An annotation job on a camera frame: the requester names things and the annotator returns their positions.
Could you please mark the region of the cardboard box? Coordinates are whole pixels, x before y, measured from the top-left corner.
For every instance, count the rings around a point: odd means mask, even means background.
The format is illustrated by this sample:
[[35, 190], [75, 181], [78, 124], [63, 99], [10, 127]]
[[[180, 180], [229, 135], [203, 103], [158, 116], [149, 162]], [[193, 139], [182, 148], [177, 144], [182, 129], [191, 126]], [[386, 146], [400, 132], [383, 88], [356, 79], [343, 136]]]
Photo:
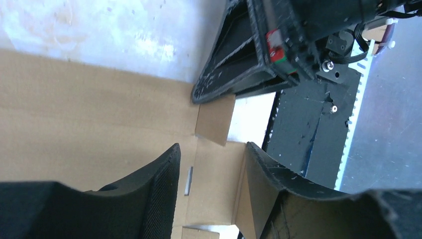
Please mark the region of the cardboard box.
[[235, 97], [194, 105], [192, 84], [0, 52], [0, 179], [98, 190], [181, 148], [172, 237], [234, 225], [245, 144], [228, 141]]

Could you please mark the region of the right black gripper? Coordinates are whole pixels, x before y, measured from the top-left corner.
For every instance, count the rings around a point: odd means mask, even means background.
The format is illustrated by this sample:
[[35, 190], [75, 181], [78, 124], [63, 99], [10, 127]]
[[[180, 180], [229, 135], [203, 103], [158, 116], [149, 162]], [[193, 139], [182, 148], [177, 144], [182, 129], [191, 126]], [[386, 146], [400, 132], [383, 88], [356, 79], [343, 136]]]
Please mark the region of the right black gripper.
[[262, 95], [365, 59], [377, 17], [421, 16], [419, 0], [229, 0], [194, 104]]

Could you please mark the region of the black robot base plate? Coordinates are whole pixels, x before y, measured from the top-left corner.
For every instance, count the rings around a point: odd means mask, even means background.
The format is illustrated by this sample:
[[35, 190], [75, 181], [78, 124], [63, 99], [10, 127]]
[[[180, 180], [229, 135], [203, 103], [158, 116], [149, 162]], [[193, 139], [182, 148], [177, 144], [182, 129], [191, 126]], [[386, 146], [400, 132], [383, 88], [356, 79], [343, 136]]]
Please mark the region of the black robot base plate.
[[307, 179], [334, 188], [362, 74], [333, 70], [341, 82], [302, 81], [275, 94], [263, 150]]

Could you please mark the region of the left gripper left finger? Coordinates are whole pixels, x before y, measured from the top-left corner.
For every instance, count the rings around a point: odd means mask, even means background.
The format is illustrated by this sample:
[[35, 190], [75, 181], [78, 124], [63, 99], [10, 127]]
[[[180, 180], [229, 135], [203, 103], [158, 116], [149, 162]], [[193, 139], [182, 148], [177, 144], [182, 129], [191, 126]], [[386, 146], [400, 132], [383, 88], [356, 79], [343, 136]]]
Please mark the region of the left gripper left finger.
[[55, 181], [2, 182], [3, 239], [168, 239], [172, 234], [181, 150], [157, 159], [98, 191]]

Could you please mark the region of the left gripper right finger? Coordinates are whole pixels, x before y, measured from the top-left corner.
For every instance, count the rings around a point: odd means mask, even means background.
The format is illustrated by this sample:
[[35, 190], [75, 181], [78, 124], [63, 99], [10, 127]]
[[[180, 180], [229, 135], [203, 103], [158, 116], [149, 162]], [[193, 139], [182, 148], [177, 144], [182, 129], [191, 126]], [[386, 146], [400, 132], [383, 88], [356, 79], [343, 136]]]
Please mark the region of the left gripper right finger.
[[422, 192], [347, 194], [317, 184], [246, 144], [254, 239], [419, 239]]

